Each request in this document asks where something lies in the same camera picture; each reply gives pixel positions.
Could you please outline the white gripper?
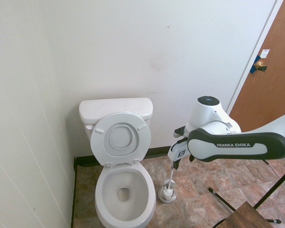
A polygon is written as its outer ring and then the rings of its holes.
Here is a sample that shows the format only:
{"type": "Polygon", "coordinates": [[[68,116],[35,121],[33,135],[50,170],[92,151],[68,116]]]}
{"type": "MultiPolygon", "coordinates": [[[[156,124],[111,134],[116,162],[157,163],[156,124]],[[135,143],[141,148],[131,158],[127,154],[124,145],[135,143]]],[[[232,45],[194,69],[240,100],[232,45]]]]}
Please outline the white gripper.
{"type": "Polygon", "coordinates": [[[178,140],[168,152],[168,157],[173,162],[173,169],[175,170],[179,168],[180,159],[189,155],[187,139],[185,137],[178,140]]]}

